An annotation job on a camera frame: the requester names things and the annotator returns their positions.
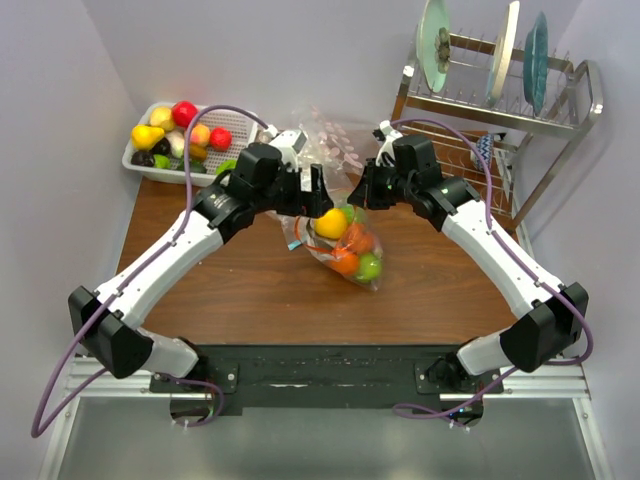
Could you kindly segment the yellow lemon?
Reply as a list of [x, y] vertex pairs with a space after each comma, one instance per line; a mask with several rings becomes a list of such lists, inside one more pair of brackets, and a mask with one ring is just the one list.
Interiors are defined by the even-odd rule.
[[347, 216], [341, 209], [330, 209], [313, 222], [314, 232], [330, 240], [339, 240], [349, 226]]

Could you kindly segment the clear bag orange zipper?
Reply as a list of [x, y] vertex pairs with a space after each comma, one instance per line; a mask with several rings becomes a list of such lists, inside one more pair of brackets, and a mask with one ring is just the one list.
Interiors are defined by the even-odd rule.
[[[330, 191], [331, 198], [334, 202], [333, 208], [341, 209], [343, 206], [349, 204], [347, 202], [348, 194], [349, 194], [349, 191], [345, 188]], [[343, 276], [338, 272], [334, 271], [329, 266], [329, 262], [333, 260], [339, 253], [350, 251], [350, 250], [348, 250], [344, 244], [345, 233], [342, 235], [342, 237], [339, 240], [330, 240], [330, 239], [321, 237], [320, 235], [317, 235], [314, 232], [314, 228], [313, 228], [313, 222], [316, 219], [307, 218], [307, 217], [296, 218], [295, 234], [297, 239], [301, 241], [301, 247], [303, 247], [307, 252], [309, 252], [321, 264], [323, 264], [325, 267], [329, 268], [336, 274], [340, 275], [345, 280], [348, 280], [370, 291], [376, 291], [379, 288], [381, 279], [382, 279], [383, 267], [384, 267], [384, 252], [383, 252], [383, 248], [382, 248], [382, 244], [379, 239], [379, 236], [374, 231], [370, 219], [368, 218], [368, 221], [365, 225], [370, 229], [371, 233], [375, 236], [375, 247], [371, 252], [381, 258], [382, 272], [376, 280], [373, 280], [368, 283], [363, 283], [356, 280], [355, 275], [349, 276], [349, 277]]]

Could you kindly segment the orange toy pumpkin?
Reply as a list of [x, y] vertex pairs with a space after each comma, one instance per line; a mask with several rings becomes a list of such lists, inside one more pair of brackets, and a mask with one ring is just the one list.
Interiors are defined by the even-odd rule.
[[374, 249], [375, 236], [365, 224], [353, 223], [345, 232], [344, 244], [356, 255], [364, 255]]

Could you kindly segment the small orange tangerine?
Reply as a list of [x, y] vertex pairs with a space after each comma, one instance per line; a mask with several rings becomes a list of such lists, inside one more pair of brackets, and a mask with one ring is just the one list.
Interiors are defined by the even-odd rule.
[[339, 274], [349, 277], [355, 275], [359, 270], [359, 256], [350, 252], [339, 253], [329, 262], [329, 266]]

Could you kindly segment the green apple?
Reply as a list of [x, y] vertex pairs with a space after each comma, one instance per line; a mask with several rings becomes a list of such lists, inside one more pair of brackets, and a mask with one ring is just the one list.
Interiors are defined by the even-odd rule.
[[369, 252], [359, 257], [359, 267], [355, 279], [368, 283], [376, 280], [382, 272], [382, 260], [376, 254]]

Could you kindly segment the green toy pepper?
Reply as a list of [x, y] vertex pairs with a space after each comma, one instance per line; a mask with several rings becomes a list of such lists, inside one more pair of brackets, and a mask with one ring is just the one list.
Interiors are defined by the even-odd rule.
[[215, 170], [215, 175], [221, 175], [224, 172], [232, 171], [235, 169], [237, 164], [236, 159], [228, 159], [222, 162]]

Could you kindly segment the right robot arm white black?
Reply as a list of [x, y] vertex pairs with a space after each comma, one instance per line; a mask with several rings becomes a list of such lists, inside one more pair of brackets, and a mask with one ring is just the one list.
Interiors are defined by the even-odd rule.
[[462, 177], [446, 177], [432, 142], [422, 135], [387, 134], [367, 161], [350, 203], [387, 210], [405, 203], [456, 243], [493, 282], [516, 321], [461, 346], [445, 369], [448, 386], [469, 392], [490, 370], [532, 373], [581, 337], [588, 294], [537, 264], [495, 221], [480, 194]]

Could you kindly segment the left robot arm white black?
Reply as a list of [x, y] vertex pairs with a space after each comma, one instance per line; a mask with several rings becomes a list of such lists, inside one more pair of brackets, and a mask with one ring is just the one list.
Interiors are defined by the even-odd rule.
[[180, 338], [154, 334], [143, 323], [156, 303], [192, 267], [219, 250], [266, 211], [318, 218], [332, 208], [321, 165], [303, 183], [291, 147], [252, 143], [236, 166], [188, 201], [171, 228], [135, 262], [95, 291], [80, 286], [68, 299], [79, 343], [115, 378], [148, 370], [171, 376], [185, 392], [200, 390], [207, 368]]

